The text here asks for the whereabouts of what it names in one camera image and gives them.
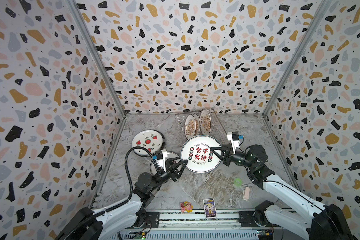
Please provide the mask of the red pattern white plate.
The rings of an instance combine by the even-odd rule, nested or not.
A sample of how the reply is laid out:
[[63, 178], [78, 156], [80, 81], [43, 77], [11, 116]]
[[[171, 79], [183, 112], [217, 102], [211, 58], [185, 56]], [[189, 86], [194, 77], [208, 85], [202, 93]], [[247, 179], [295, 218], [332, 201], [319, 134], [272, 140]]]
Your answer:
[[213, 137], [207, 135], [195, 136], [187, 140], [181, 149], [181, 160], [187, 160], [186, 168], [198, 174], [208, 173], [216, 169], [221, 160], [211, 151], [222, 145]]

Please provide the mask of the fruit pattern blue-rim plate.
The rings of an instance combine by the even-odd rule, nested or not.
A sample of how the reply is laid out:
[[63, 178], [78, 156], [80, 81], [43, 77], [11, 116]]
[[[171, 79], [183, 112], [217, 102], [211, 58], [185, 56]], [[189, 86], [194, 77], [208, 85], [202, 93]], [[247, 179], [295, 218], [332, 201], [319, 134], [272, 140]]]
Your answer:
[[145, 130], [138, 133], [132, 140], [132, 147], [143, 147], [151, 154], [165, 147], [166, 139], [156, 130]]

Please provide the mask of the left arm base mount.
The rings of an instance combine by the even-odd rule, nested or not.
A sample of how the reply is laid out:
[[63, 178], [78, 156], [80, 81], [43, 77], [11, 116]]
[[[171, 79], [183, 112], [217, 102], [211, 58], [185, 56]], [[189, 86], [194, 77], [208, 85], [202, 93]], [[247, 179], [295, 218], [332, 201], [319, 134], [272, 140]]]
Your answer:
[[133, 228], [157, 229], [159, 227], [160, 212], [147, 212], [141, 210], [136, 213], [137, 219]]

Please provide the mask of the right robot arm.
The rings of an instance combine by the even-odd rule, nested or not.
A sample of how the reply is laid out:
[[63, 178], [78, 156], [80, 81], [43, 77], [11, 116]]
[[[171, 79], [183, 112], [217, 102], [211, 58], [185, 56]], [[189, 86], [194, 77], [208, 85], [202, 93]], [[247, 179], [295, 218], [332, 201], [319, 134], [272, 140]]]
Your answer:
[[276, 175], [265, 164], [268, 156], [262, 146], [252, 145], [243, 152], [225, 145], [212, 147], [211, 152], [226, 166], [234, 163], [246, 168], [254, 185], [294, 210], [285, 211], [270, 201], [264, 201], [255, 208], [259, 226], [275, 224], [305, 240], [353, 239], [343, 211], [334, 204], [327, 206], [306, 196]]

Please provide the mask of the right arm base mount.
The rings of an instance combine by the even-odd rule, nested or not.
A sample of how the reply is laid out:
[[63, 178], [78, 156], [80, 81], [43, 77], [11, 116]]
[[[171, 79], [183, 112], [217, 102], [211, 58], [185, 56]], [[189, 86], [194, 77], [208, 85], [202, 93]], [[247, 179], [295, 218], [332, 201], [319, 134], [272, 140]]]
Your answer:
[[260, 214], [258, 211], [239, 211], [239, 223], [241, 227], [251, 228], [271, 228], [279, 227], [276, 224], [271, 224], [265, 215]]

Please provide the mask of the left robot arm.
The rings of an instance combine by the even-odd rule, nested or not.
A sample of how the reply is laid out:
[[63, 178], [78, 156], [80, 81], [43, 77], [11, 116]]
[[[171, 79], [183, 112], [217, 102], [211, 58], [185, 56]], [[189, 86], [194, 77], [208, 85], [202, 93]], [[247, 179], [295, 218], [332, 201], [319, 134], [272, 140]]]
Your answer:
[[126, 228], [140, 227], [146, 221], [145, 208], [155, 198], [154, 192], [169, 180], [176, 182], [186, 169], [187, 160], [173, 158], [165, 172], [159, 170], [155, 175], [139, 175], [132, 193], [127, 198], [105, 208], [79, 210], [56, 237], [57, 240], [105, 240]]

